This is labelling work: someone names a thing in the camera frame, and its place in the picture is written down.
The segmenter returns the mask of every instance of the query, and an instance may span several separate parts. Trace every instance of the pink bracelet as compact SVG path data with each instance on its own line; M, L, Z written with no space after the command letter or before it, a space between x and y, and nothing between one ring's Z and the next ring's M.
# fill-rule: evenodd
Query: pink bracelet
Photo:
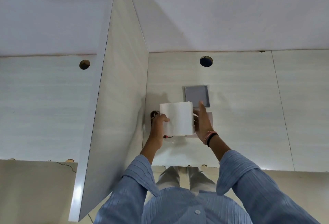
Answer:
M208 131L208 132L207 132L206 137L205 137L205 139L203 140L203 144L204 144L204 145L207 145L208 138L209 138L213 133L216 133L216 134L217 134L216 131Z

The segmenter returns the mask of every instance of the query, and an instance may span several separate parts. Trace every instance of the shirt sleeve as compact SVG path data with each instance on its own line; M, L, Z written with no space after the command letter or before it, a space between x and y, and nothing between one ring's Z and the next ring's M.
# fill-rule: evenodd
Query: shirt sleeve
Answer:
M220 161L216 192L224 195L230 188L254 224L319 223L283 193L269 175L234 150L227 151Z
M146 192L158 196L151 165L143 155L137 156L123 173L110 198L99 209L94 223L141 223Z

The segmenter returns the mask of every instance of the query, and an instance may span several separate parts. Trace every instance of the black wristband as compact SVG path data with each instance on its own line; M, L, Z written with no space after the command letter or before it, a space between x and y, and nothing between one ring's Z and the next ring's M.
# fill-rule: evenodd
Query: black wristband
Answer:
M210 139L212 139L212 137L213 137L214 135L218 135L218 134L217 134L217 133L212 133L212 134L209 136L209 138L208 138L208 140L207 140L207 145L208 145L208 147L209 147Z

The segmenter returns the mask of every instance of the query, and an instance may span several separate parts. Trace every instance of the blue striped shirt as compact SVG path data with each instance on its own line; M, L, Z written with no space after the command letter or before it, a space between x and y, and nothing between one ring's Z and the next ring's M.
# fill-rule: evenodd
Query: blue striped shirt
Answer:
M241 208L224 196L232 188ZM146 192L154 197L144 206ZM216 192L171 187L158 190L149 161L137 156L128 166L95 222L160 223L318 223L278 188L274 180L239 152L227 151L220 161Z

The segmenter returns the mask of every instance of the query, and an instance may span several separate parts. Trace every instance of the person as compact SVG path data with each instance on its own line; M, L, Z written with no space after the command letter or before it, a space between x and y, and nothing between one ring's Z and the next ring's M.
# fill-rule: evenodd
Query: person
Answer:
M128 166L94 223L318 223L280 191L270 176L220 139L202 102L199 109L194 111L195 131L220 162L217 185L198 168L189 167L191 191L179 187L174 167L166 169L155 183L151 164L162 146L162 123L170 121L158 115L141 154ZM230 188L245 210L224 195ZM148 190L154 196L144 205Z

